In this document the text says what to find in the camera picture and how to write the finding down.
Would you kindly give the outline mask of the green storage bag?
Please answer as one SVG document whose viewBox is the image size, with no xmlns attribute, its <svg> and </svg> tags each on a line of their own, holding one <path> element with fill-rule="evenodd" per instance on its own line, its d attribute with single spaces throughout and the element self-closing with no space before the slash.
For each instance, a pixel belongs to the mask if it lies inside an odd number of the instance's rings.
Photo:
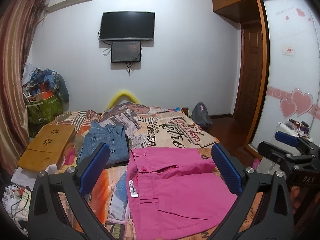
<svg viewBox="0 0 320 240">
<path fill-rule="evenodd" d="M 26 104 L 30 124 L 47 124 L 63 113 L 60 98 L 53 95 L 47 99 Z"/>
</svg>

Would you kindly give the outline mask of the black wall television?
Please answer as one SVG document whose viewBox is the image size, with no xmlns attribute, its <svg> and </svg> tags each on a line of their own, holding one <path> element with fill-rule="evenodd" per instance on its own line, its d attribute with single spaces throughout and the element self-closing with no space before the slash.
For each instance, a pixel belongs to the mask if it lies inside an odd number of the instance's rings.
<svg viewBox="0 0 320 240">
<path fill-rule="evenodd" d="M 101 18 L 99 40 L 153 40 L 154 31 L 154 12 L 104 12 Z"/>
</svg>

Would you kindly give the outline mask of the brown wooden door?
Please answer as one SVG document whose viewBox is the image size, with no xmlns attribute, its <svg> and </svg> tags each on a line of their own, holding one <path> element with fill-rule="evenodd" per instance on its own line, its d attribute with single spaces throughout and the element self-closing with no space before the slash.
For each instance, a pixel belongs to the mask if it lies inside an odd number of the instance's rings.
<svg viewBox="0 0 320 240">
<path fill-rule="evenodd" d="M 252 124 L 259 97 L 263 70 L 263 41 L 260 22 L 241 25 L 241 68 L 235 120 L 245 127 Z"/>
</svg>

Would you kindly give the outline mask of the wooden wardrobe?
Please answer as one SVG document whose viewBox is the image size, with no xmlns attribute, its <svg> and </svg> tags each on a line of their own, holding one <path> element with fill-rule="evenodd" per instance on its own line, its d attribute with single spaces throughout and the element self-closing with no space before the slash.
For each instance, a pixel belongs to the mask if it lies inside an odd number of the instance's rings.
<svg viewBox="0 0 320 240">
<path fill-rule="evenodd" d="M 257 150 L 251 145 L 253 137 L 260 121 L 263 104 L 266 97 L 267 82 L 268 82 L 268 64 L 270 59 L 270 45 L 269 35 L 267 29 L 267 19 L 261 0 L 212 0 L 213 11 L 219 16 L 223 16 L 228 20 L 239 23 L 240 27 L 245 23 L 260 22 L 262 28 L 263 41 L 263 70 L 261 76 L 261 84 L 257 106 L 255 109 L 252 124 L 248 129 L 247 138 L 245 140 L 243 149 L 250 155 L 260 159 L 261 156 Z"/>
</svg>

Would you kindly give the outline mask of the striped brown curtain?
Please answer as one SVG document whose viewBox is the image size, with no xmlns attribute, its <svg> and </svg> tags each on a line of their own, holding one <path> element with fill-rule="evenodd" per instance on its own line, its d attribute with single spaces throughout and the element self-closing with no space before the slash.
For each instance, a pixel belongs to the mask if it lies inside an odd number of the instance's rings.
<svg viewBox="0 0 320 240">
<path fill-rule="evenodd" d="M 1 167 L 13 174 L 29 143 L 21 79 L 46 0 L 13 0 L 1 18 Z"/>
</svg>

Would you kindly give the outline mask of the printed bed cover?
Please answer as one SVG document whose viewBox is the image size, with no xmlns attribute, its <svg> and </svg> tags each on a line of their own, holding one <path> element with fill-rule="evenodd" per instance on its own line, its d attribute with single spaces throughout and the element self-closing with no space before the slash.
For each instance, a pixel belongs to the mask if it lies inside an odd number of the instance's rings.
<svg viewBox="0 0 320 240">
<path fill-rule="evenodd" d="M 66 147 L 66 153 L 73 152 L 75 158 L 64 160 L 61 172 L 77 165 L 84 137 L 94 121 L 103 127 L 107 124 L 125 127 L 129 159 L 131 150 L 146 147 L 196 148 L 203 158 L 212 159 L 212 146 L 218 142 L 182 112 L 159 107 L 123 103 L 103 114 L 94 111 L 67 112 L 53 121 L 54 125 L 75 126 L 75 136 Z M 129 160 L 104 169 L 88 196 L 90 208 L 115 239 L 138 239 L 127 196 L 128 164 Z M 217 226 L 179 239 L 207 239 Z"/>
</svg>

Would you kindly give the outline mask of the grey backpack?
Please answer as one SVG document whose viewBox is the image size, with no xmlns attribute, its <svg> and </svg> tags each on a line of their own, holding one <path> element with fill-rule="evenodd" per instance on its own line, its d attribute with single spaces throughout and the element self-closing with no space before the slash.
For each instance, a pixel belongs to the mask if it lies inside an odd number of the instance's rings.
<svg viewBox="0 0 320 240">
<path fill-rule="evenodd" d="M 193 109 L 191 119 L 201 128 L 207 128 L 212 124 L 208 110 L 202 102 L 199 102 Z"/>
</svg>

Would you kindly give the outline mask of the yellow curved headboard cushion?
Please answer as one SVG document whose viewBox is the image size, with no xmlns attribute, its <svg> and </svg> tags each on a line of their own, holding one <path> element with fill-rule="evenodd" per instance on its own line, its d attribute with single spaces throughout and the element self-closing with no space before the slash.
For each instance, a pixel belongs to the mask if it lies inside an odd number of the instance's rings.
<svg viewBox="0 0 320 240">
<path fill-rule="evenodd" d="M 126 100 L 131 103 L 139 103 L 139 100 L 129 91 L 120 90 L 109 102 L 107 109 L 114 107 L 121 100 Z"/>
</svg>

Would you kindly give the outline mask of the bamboo lap tray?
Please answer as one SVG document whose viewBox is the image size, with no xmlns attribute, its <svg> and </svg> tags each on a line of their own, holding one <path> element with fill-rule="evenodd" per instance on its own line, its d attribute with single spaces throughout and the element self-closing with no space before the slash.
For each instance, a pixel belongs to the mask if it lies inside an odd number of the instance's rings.
<svg viewBox="0 0 320 240">
<path fill-rule="evenodd" d="M 27 146 L 18 161 L 18 167 L 39 172 L 49 165 L 58 164 L 71 137 L 74 125 L 46 125 Z"/>
</svg>

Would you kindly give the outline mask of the folded blue jeans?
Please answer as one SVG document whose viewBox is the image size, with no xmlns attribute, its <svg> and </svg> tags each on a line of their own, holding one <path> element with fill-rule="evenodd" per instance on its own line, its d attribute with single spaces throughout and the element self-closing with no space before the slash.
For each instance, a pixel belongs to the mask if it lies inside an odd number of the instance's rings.
<svg viewBox="0 0 320 240">
<path fill-rule="evenodd" d="M 129 160 L 128 141 L 124 126 L 107 124 L 103 127 L 94 121 L 84 137 L 76 163 L 89 157 L 100 143 L 105 143 L 110 150 L 107 166 L 127 162 Z"/>
</svg>

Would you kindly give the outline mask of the pink pants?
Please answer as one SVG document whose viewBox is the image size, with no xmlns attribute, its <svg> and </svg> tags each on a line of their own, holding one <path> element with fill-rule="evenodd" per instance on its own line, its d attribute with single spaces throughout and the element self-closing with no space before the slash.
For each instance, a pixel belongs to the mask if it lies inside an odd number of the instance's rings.
<svg viewBox="0 0 320 240">
<path fill-rule="evenodd" d="M 138 239 L 179 239 L 217 226 L 236 200 L 196 148 L 130 152 L 127 196 Z"/>
</svg>

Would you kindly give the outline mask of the frosted sliding wardrobe door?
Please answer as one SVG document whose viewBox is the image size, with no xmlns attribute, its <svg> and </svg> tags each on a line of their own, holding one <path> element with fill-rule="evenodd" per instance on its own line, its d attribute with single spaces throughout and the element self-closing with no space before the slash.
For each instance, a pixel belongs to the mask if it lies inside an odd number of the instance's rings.
<svg viewBox="0 0 320 240">
<path fill-rule="evenodd" d="M 271 142 L 276 127 L 304 121 L 319 144 L 319 19 L 304 0 L 261 0 L 269 36 L 267 92 L 252 140 Z"/>
</svg>

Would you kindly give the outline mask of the small wall monitor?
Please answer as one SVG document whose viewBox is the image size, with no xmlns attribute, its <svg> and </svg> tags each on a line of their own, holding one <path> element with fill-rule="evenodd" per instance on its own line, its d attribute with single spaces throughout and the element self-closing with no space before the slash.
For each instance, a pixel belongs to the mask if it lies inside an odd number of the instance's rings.
<svg viewBox="0 0 320 240">
<path fill-rule="evenodd" d="M 142 44 L 140 41 L 113 41 L 111 45 L 111 62 L 140 62 L 141 51 Z"/>
</svg>

